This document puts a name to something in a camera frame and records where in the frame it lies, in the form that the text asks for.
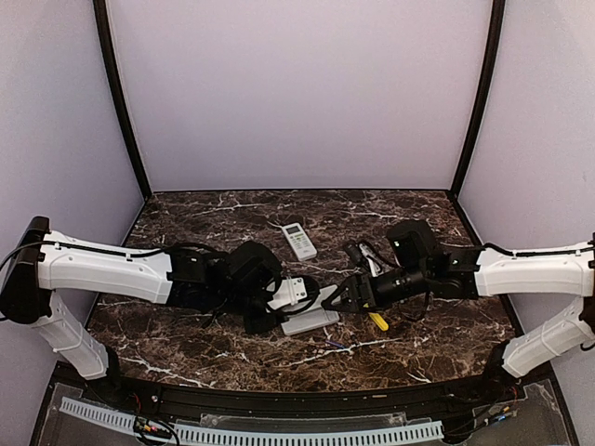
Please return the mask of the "yellow handled screwdriver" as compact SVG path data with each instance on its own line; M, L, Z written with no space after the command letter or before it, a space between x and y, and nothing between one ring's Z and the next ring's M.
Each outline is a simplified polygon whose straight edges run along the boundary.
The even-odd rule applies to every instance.
M374 324L383 332L389 330L388 323L384 320L382 316L377 313L369 313L370 319L374 322Z

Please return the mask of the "purple battery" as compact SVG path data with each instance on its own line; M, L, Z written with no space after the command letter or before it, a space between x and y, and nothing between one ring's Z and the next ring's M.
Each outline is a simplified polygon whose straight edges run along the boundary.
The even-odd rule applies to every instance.
M342 346L341 344L331 341L331 340L325 340L324 341L327 345L331 346L331 347L335 347L335 348L345 348L344 346Z

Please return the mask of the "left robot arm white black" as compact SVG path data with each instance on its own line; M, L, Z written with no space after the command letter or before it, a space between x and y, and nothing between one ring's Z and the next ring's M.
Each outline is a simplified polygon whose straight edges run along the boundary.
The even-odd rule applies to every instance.
M1 314L29 325L111 405L131 397L115 353L95 340L62 301L61 289L123 295L154 305L277 319L270 305L283 283L282 266L263 244L231 252L203 243L130 249L78 241L32 219L1 263Z

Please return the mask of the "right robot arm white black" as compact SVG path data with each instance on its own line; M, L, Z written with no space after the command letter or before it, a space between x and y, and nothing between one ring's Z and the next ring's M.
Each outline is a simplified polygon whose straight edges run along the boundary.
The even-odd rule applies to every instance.
M514 382L574 347L594 345L594 243L536 251L506 250L492 243L450 253L432 231L391 229L398 266L376 277L356 274L327 297L323 308L377 313L412 296L464 299L508 294L567 294L572 303L522 336L497 345L474 384L493 403Z

